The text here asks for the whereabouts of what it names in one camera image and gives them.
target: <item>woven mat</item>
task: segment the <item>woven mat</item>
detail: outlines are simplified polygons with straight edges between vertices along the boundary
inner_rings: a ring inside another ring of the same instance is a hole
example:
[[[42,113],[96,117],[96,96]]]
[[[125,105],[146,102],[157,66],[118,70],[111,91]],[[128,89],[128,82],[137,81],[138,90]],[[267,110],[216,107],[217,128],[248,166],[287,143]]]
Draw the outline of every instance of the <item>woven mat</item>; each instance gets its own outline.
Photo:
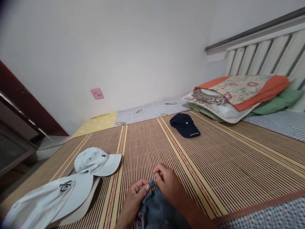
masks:
[[[219,124],[195,111],[184,113],[201,136],[181,137],[169,115],[69,140],[1,203],[2,215],[27,192],[66,176],[88,147],[121,153],[120,168],[99,183],[87,215],[60,228],[113,228],[128,185],[153,178],[159,162],[174,169],[187,193],[219,222],[304,195],[305,143],[246,122]]]

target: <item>white lace pillow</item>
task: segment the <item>white lace pillow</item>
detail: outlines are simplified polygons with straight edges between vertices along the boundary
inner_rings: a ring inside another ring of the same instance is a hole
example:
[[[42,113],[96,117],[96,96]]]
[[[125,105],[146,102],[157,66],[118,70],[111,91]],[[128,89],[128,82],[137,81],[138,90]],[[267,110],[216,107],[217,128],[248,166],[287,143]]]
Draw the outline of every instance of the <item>white lace pillow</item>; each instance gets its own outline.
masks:
[[[181,100],[184,102],[194,103],[198,106],[208,109],[229,123],[237,123],[259,105],[255,104],[250,109],[239,112],[222,95],[207,89],[197,89],[184,96]]]

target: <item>baseball cap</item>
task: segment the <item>baseball cap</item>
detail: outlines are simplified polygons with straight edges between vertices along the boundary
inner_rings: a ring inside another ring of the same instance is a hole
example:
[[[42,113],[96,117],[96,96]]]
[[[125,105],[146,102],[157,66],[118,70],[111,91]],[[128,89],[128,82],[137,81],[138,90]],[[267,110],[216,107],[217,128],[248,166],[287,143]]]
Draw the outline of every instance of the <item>baseball cap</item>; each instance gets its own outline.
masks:
[[[79,220],[81,220],[87,213],[91,201],[93,199],[93,195],[95,193],[95,190],[98,186],[98,183],[101,179],[101,177],[98,176],[93,176],[93,185],[90,191],[90,194],[88,195],[87,199],[84,201],[84,203],[82,205],[80,205],[77,209],[75,209],[74,211],[70,212],[69,214],[67,214],[66,216],[60,218],[59,220],[52,220],[51,224],[48,226],[48,228],[53,228],[56,226],[63,226],[63,225],[67,225],[67,224],[71,224],[71,223],[75,223]]]
[[[199,130],[188,114],[176,114],[169,122],[182,137],[191,138],[200,135]]]
[[[117,170],[121,157],[121,154],[108,154],[100,148],[91,147],[77,155],[74,168],[78,173],[89,171],[91,175],[106,177]]]
[[[57,215],[66,215],[88,197],[93,175],[74,174],[47,183],[20,198],[8,212],[4,228],[41,229]]]

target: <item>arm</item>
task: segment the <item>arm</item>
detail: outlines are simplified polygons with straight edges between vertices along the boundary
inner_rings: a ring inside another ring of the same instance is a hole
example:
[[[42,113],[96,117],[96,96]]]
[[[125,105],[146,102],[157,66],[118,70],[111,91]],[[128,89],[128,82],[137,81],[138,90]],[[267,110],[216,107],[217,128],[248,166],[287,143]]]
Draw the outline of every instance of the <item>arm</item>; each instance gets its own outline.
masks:
[[[163,164],[154,169],[155,180],[165,199],[187,220],[192,229],[218,228],[186,193],[176,173]]]
[[[140,204],[149,189],[150,186],[148,180],[145,179],[140,179],[129,186],[122,210],[114,229],[131,228],[138,214]]]

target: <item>pink sticky note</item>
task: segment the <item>pink sticky note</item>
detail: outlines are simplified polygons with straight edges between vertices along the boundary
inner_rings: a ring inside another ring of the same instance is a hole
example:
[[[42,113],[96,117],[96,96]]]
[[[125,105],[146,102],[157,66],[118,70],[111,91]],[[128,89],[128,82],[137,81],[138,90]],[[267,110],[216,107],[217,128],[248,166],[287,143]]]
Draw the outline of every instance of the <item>pink sticky note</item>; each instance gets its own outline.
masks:
[[[90,90],[95,99],[103,99],[104,95],[100,88]]]

